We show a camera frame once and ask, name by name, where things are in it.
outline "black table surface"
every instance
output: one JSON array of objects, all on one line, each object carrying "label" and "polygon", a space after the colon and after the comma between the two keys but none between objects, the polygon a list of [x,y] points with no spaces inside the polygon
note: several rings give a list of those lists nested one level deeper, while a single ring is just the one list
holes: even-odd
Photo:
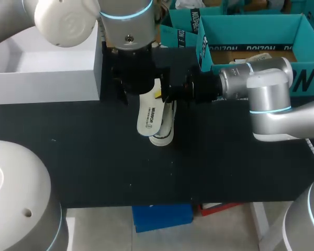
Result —
[{"label": "black table surface", "polygon": [[[196,63],[191,49],[154,58],[171,67],[172,85]],[[101,102],[0,105],[0,140],[41,158],[64,207],[287,201],[314,181],[306,141],[257,141],[247,101],[178,102],[173,142],[152,145],[136,129],[138,97],[128,107],[116,99],[111,65],[105,54]]]}]

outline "floor tile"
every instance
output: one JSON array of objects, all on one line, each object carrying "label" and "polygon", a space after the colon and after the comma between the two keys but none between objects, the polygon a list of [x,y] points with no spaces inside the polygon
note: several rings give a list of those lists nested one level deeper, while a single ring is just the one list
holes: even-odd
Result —
[{"label": "floor tile", "polygon": [[68,209],[75,218],[72,251],[131,251],[131,207]]},{"label": "floor tile", "polygon": [[136,233],[132,251],[258,251],[249,205],[209,216],[196,216],[193,223]]}]

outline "metal cylinder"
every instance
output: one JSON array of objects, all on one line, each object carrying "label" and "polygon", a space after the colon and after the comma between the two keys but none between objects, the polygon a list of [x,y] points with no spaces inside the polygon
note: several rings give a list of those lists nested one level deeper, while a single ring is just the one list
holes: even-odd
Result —
[{"label": "metal cylinder", "polygon": [[267,69],[279,69],[286,73],[288,86],[293,83],[293,70],[285,58],[272,58],[239,64],[220,70],[222,82],[222,95],[225,99],[238,99],[248,97],[246,81],[250,72],[259,72]]},{"label": "metal cylinder", "polygon": [[22,1],[0,0],[0,43],[33,25]]},{"label": "metal cylinder", "polygon": [[314,183],[287,210],[283,237],[288,250],[314,251]]},{"label": "metal cylinder", "polygon": [[137,50],[155,39],[153,1],[100,1],[106,37],[121,50]]},{"label": "metal cylinder", "polygon": [[278,69],[250,75],[247,82],[250,110],[273,112],[291,106],[288,79]]}]

